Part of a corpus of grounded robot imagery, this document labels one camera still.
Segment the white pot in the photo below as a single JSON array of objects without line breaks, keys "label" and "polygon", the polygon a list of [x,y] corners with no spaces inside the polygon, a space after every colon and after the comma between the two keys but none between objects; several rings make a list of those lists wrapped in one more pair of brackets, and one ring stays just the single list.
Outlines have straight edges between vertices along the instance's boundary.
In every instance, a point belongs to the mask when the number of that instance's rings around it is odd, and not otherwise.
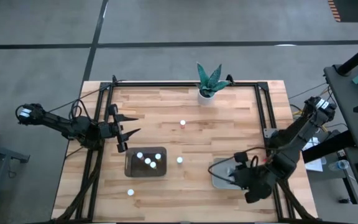
[{"label": "white pot", "polygon": [[213,95],[212,97],[203,97],[200,93],[200,91],[198,91],[198,103],[201,104],[201,105],[210,105],[213,101],[214,101],[214,96]]}]

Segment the green succulent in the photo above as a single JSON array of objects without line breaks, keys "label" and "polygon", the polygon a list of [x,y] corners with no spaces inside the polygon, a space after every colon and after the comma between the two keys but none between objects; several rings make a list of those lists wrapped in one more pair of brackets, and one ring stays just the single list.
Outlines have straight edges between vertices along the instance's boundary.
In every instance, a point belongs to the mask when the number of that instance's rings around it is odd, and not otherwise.
[{"label": "green succulent", "polygon": [[200,93],[203,97],[210,98],[217,91],[222,90],[231,82],[229,81],[219,81],[221,78],[221,69],[222,65],[212,73],[210,77],[204,71],[204,68],[197,62],[198,75],[200,76],[200,84],[196,84],[200,89]]}]

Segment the black metal frame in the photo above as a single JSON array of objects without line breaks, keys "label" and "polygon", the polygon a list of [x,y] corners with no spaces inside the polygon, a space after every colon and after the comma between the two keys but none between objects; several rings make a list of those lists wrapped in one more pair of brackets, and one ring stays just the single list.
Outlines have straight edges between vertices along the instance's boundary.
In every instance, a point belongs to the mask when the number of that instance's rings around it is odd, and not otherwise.
[{"label": "black metal frame", "polygon": [[[142,86],[158,86],[158,87],[178,86],[178,87],[183,87],[183,86],[195,86],[196,83],[199,83],[199,82],[116,82],[115,79],[113,80],[112,83],[111,82],[102,82],[100,84],[100,88],[105,87],[106,85],[110,85],[111,87],[108,89],[99,91],[98,101],[96,103],[96,110],[95,110],[95,114],[94,114],[94,119],[99,120],[99,114],[100,114],[100,110],[101,110],[103,95],[104,95],[105,91],[108,91],[107,102],[106,102],[106,111],[104,112],[104,120],[105,121],[108,120],[107,109],[108,109],[108,106],[111,104],[113,89],[115,87],[121,87],[121,88],[122,87],[142,87]],[[262,104],[262,97],[260,94],[260,91],[263,90],[265,93],[265,100],[266,100],[266,104],[267,104],[267,111],[268,111],[268,116],[270,119],[271,128],[277,127],[276,122],[275,122],[274,112],[273,112],[272,101],[270,98],[269,86],[268,86],[267,82],[238,82],[232,86],[249,86],[249,87],[254,88],[258,112],[259,112],[259,118],[260,118],[260,128],[261,128],[262,133],[265,128],[268,128],[267,122],[265,120],[264,108],[263,108],[263,104]],[[262,134],[262,136],[264,138],[264,144],[265,144],[265,146],[267,146],[268,139],[264,136],[264,134]],[[96,195],[97,195],[97,190],[98,190],[99,174],[101,171],[101,162],[103,160],[103,151],[104,151],[104,141],[103,141],[102,146],[97,150],[98,155],[96,158],[96,163],[95,163],[92,173],[90,174],[91,161],[92,161],[92,156],[93,156],[94,151],[88,150],[88,153],[86,155],[86,161],[85,161],[85,167],[84,167],[84,173],[83,173],[80,192],[75,197],[75,199],[71,203],[71,205],[67,208],[67,210],[65,212],[66,214],[64,216],[59,217],[57,220],[55,220],[55,222],[57,222],[57,223],[71,223],[71,222],[73,222],[73,223],[90,223],[90,222],[92,222],[94,206],[95,206],[95,202],[96,202]],[[92,186],[92,189],[91,189],[91,197],[89,200],[88,214],[87,214],[86,218],[83,218],[82,214],[83,214],[84,197],[85,197],[85,193],[89,190],[89,188],[91,186]],[[277,185],[273,189],[273,197],[274,197],[278,221],[283,220],[284,219],[283,211],[282,211],[282,206],[281,206],[281,201],[280,201],[280,196],[279,196]],[[287,199],[286,203],[287,203],[289,218],[295,218],[293,206],[288,201],[288,199]],[[75,219],[70,220],[70,217],[73,215],[73,212],[75,210],[76,210]]]}]

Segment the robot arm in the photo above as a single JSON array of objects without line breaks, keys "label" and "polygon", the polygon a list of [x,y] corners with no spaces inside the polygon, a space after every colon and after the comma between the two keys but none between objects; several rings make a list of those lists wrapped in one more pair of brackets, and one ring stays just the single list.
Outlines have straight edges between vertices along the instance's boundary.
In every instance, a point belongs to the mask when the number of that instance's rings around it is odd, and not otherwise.
[{"label": "robot arm", "polygon": [[77,139],[81,146],[88,149],[97,149],[102,144],[102,139],[115,138],[118,140],[118,151],[124,152],[128,149],[126,141],[131,135],[140,129],[130,131],[123,134],[123,127],[120,122],[135,121],[137,118],[127,118],[122,114],[118,114],[117,105],[109,106],[109,115],[114,118],[114,122],[107,123],[106,121],[93,121],[87,116],[78,116],[71,120],[62,118],[55,114],[46,112],[40,104],[25,104],[22,105],[22,111],[16,116],[19,124],[24,125],[44,125],[59,131],[62,136],[72,140]]},{"label": "robot arm", "polygon": [[311,97],[305,101],[302,115],[287,129],[272,134],[268,140],[268,149],[274,150],[265,164],[247,167],[245,152],[234,155],[237,166],[231,176],[235,185],[248,189],[245,194],[247,203],[267,198],[276,182],[282,183],[292,175],[300,158],[300,151],[313,137],[315,132],[326,122],[332,121],[336,105],[330,104],[320,97]]}]

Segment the table leg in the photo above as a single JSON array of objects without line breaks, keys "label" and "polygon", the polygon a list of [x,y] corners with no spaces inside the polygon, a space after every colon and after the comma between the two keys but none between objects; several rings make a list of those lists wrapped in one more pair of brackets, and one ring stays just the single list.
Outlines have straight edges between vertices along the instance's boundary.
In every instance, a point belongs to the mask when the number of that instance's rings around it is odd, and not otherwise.
[{"label": "table leg", "polygon": [[354,146],[354,141],[351,132],[347,130],[341,134],[335,135],[333,138],[325,140],[317,146],[313,146],[308,150],[303,151],[303,160],[305,163],[308,163],[351,146]]}]

